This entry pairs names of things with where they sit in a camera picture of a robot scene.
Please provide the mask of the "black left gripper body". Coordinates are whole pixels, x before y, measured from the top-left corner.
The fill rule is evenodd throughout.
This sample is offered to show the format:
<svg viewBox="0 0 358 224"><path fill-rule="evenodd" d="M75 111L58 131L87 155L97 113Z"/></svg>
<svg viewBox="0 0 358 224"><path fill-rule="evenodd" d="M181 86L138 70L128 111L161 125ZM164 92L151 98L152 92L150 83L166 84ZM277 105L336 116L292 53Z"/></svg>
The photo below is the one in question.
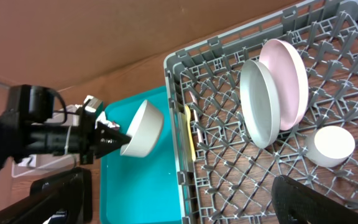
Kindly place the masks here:
<svg viewBox="0 0 358 224"><path fill-rule="evenodd" d="M75 136L78 138L78 149L80 165L90 165L94 161L94 139L95 139L95 112L86 110L86 105L78 108L76 114L79 116L79 123L76 127Z"/></svg>

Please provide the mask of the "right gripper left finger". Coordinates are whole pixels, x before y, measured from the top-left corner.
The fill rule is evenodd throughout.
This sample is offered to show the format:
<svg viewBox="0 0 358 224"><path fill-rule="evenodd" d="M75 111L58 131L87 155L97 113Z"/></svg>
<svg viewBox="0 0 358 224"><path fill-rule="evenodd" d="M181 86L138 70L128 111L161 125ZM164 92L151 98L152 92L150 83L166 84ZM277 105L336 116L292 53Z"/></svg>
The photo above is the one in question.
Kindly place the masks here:
<svg viewBox="0 0 358 224"><path fill-rule="evenodd" d="M0 224L87 223L88 170L76 167L36 180L30 195L0 211Z"/></svg>

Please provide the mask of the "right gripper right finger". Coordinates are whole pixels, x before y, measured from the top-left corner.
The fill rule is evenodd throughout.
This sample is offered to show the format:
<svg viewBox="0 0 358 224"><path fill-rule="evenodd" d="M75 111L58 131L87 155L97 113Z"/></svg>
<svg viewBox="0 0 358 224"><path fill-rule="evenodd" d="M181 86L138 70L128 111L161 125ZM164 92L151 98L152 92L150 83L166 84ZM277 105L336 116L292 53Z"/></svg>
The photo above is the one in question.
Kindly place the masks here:
<svg viewBox="0 0 358 224"><path fill-rule="evenodd" d="M272 205L279 224L358 223L357 212L286 175L273 180Z"/></svg>

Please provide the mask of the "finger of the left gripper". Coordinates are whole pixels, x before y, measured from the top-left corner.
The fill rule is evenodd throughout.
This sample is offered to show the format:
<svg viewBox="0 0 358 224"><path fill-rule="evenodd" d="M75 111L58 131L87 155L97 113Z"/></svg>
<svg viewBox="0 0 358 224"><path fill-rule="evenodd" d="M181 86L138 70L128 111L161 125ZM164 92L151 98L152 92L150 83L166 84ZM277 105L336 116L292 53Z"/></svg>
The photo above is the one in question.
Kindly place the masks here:
<svg viewBox="0 0 358 224"><path fill-rule="evenodd" d="M97 128L94 132L94 156L103 157L115 150L120 149L123 145L128 144L131 137L122 134L119 131L109 128L107 125L97 122Z"/></svg>

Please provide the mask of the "grey bowl of rice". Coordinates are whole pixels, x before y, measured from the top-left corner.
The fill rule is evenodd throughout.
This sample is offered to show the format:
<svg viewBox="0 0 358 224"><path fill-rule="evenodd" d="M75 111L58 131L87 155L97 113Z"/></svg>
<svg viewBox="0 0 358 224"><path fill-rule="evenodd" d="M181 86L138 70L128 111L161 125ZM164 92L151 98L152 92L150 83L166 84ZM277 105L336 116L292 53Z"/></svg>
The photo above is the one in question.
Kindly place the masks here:
<svg viewBox="0 0 358 224"><path fill-rule="evenodd" d="M131 138L123 145L121 156L146 157L155 147L163 129L163 114L149 100L144 100L134 115L126 135Z"/></svg>

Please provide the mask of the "white cup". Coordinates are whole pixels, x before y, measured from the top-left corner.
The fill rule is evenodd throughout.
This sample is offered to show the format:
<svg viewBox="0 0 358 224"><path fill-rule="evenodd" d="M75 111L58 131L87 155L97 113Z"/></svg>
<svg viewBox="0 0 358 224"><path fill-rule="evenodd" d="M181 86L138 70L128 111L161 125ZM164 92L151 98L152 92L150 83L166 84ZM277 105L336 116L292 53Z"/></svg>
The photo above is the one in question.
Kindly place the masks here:
<svg viewBox="0 0 358 224"><path fill-rule="evenodd" d="M306 138L305 156L321 167L335 167L344 162L356 147L352 134L339 126L325 126Z"/></svg>

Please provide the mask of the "yellow plastic spoon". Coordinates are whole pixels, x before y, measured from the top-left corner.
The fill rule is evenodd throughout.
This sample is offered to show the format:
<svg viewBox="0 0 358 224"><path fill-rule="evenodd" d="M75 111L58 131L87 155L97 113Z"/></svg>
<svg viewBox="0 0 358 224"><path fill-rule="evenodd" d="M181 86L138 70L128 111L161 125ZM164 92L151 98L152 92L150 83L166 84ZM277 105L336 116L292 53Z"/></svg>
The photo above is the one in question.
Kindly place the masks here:
<svg viewBox="0 0 358 224"><path fill-rule="evenodd" d="M194 147L194 142L193 142L193 136L191 133L191 112L190 112L190 108L185 105L185 116L186 116L186 127L187 127L187 132L188 132L188 139L189 139L189 144L190 144L190 151L191 151L191 159L192 161L196 160L196 153L195 153L195 147Z"/></svg>

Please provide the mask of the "grey round plate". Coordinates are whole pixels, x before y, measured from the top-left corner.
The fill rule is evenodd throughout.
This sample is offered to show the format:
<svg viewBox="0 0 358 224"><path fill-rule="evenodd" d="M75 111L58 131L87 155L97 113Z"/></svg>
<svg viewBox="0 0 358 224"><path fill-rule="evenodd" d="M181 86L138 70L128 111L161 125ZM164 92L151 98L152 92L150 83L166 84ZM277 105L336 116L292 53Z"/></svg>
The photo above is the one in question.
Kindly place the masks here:
<svg viewBox="0 0 358 224"><path fill-rule="evenodd" d="M259 148L273 144L280 130L280 104L275 82L263 63L244 62L240 72L240 99L251 140Z"/></svg>

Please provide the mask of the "white round plate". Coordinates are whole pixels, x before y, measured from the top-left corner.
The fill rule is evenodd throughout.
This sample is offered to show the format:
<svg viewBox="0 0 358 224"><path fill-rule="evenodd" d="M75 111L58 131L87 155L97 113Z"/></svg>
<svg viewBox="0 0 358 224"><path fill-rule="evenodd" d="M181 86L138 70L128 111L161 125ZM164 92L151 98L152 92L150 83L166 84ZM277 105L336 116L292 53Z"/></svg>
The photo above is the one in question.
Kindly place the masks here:
<svg viewBox="0 0 358 224"><path fill-rule="evenodd" d="M297 125L306 113L308 77L302 58L288 42L270 39L259 56L270 71L278 91L280 129L286 131Z"/></svg>

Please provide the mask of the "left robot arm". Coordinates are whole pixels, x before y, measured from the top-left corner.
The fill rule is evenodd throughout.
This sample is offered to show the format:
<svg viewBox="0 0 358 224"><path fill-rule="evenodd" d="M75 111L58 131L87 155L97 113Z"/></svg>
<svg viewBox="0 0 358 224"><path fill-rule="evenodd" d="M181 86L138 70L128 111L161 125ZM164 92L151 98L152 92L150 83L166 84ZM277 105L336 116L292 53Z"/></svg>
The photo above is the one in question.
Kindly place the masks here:
<svg viewBox="0 0 358 224"><path fill-rule="evenodd" d="M92 164L129 143L131 137L98 121L85 101L76 111L67 110L54 89L17 85L9 89L0 115L0 170L8 158L16 163L33 154L74 154L75 162Z"/></svg>

